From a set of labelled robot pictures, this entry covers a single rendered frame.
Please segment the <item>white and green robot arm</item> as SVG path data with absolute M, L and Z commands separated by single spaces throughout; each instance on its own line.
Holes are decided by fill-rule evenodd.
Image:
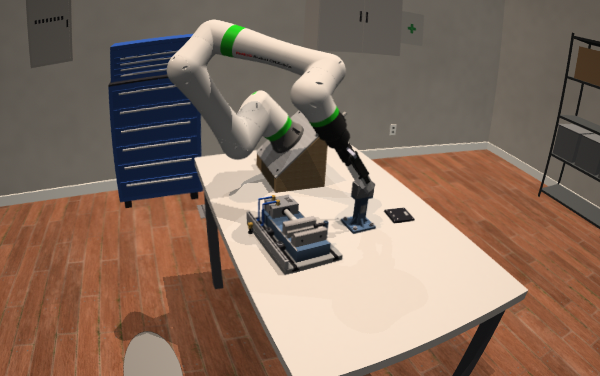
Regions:
M 209 20 L 169 60 L 167 76 L 199 111 L 229 158 L 248 157 L 262 136 L 272 143 L 276 153 L 284 153 L 299 142 L 304 129 L 264 91 L 250 95 L 237 116 L 207 71 L 207 64 L 215 54 L 301 75 L 291 89 L 291 100 L 315 130 L 315 137 L 327 141 L 345 131 L 347 113 L 340 113 L 332 99 L 346 73 L 338 56 L 289 44 L 231 23 Z

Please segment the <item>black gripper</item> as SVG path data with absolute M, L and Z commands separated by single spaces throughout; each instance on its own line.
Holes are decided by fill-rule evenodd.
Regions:
M 358 179 L 363 182 L 365 188 L 368 192 L 375 188 L 372 180 L 369 177 L 369 172 L 362 162 L 361 158 L 358 155 L 358 152 L 352 149 L 350 143 L 348 143 L 350 139 L 350 134 L 346 129 L 340 136 L 330 141 L 325 141 L 329 148 L 335 149 L 342 163 L 345 163 L 347 169 L 355 180 L 358 176 Z M 340 148 L 341 147 L 341 148 Z M 338 149 L 337 149 L 338 148 Z M 341 150 L 340 150 L 341 149 Z M 340 152 L 340 153 L 339 153 Z M 350 158 L 349 158 L 350 156 Z M 347 158 L 348 157 L 348 158 Z M 343 159 L 343 160 L 342 160 Z M 343 162 L 344 161 L 344 162 Z

